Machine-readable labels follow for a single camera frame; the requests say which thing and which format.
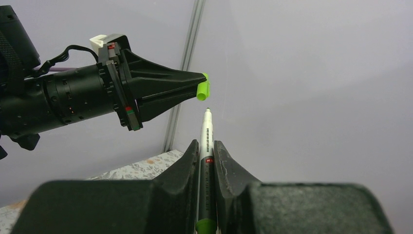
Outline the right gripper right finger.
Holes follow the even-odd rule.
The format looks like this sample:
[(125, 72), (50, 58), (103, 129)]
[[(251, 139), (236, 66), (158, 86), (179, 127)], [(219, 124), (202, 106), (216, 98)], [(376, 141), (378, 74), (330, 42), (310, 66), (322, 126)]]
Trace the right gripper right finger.
[(379, 201), (353, 183), (264, 183), (214, 143), (223, 234), (392, 234)]

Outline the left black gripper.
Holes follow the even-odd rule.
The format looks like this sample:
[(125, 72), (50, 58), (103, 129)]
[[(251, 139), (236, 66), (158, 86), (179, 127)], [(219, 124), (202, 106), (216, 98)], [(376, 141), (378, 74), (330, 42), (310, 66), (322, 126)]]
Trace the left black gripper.
[[(96, 65), (121, 126), (130, 131), (140, 130), (142, 122), (195, 98), (198, 84), (206, 81), (203, 73), (181, 75), (181, 70), (146, 60), (129, 49), (125, 35), (107, 35)], [(138, 105), (132, 96), (139, 99)]]

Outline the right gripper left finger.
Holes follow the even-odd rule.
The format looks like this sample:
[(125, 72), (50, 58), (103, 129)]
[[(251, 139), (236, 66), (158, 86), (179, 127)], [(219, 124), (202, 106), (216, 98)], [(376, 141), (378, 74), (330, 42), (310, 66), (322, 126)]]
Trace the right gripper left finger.
[(199, 143), (152, 180), (55, 180), (29, 197), (14, 234), (191, 234)]

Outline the green capped marker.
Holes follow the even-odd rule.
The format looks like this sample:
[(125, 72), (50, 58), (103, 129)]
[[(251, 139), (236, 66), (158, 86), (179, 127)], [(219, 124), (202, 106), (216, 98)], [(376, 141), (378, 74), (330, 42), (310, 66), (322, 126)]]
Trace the green capped marker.
[(204, 113), (199, 141), (199, 192), (195, 230), (198, 234), (217, 231), (217, 208), (214, 181), (213, 119), (209, 108)]

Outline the green marker cap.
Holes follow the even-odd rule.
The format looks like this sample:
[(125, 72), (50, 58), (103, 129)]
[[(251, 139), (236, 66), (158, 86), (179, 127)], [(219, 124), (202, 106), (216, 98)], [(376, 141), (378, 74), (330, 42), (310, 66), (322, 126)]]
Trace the green marker cap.
[(203, 73), (203, 75), (206, 78), (206, 81), (198, 84), (196, 93), (196, 98), (200, 101), (204, 101), (210, 96), (209, 75), (207, 73)]

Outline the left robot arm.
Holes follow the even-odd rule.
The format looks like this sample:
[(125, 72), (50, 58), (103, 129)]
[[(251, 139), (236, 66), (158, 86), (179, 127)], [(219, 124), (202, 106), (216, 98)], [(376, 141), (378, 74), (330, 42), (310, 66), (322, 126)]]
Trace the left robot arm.
[(40, 133), (117, 113), (142, 129), (181, 102), (210, 94), (206, 73), (171, 69), (132, 52), (123, 34), (96, 36), (92, 47), (69, 45), (41, 63), (10, 5), (0, 8), (0, 134), (35, 149)]

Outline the left aluminium frame post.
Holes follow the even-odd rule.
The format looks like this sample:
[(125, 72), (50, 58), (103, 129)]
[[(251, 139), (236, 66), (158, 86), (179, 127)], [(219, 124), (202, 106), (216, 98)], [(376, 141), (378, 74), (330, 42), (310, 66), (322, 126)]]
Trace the left aluminium frame post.
[[(187, 31), (187, 38), (184, 46), (184, 53), (182, 56), (182, 61), (180, 65), (180, 74), (188, 73), (190, 63), (192, 60), (193, 50), (195, 48), (197, 34), (199, 30), (199, 25), (203, 15), (203, 9), (205, 5), (205, 0), (195, 0), (193, 5), (193, 10), (191, 18), (189, 21), (189, 27)], [(178, 125), (178, 118), (180, 113), (181, 104), (175, 105), (169, 115), (168, 125), (166, 129), (166, 134), (164, 138), (164, 143), (162, 147), (162, 152), (166, 153), (173, 150), (173, 141)]]

